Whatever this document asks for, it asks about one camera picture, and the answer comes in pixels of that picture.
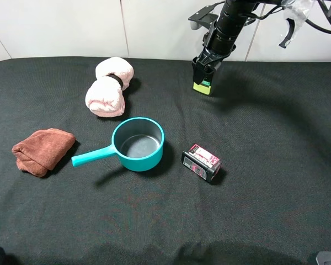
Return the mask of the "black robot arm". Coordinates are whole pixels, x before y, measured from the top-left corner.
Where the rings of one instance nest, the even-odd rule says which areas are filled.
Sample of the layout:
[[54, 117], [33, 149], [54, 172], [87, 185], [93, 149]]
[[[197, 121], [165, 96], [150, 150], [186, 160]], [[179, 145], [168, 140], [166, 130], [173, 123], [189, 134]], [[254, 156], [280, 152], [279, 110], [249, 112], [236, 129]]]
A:
[[192, 62], [193, 82], [211, 81], [221, 62], [235, 50], [235, 42], [248, 21], [263, 20], [272, 14], [257, 16], [253, 12], [260, 4], [272, 4], [273, 10], [282, 6], [282, 1], [220, 1], [205, 6], [188, 18], [191, 28], [204, 27], [208, 32], [203, 37], [203, 50]]

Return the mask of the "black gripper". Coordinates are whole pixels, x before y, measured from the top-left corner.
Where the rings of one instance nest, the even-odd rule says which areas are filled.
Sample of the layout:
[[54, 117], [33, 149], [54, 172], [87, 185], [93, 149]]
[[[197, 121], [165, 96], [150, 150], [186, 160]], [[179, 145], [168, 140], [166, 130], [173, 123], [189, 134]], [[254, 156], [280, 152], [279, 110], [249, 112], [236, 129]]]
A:
[[198, 57], [194, 57], [191, 65], [193, 67], [193, 82], [197, 84], [211, 83], [215, 73], [214, 67], [221, 63], [228, 55], [220, 55], [204, 47]]

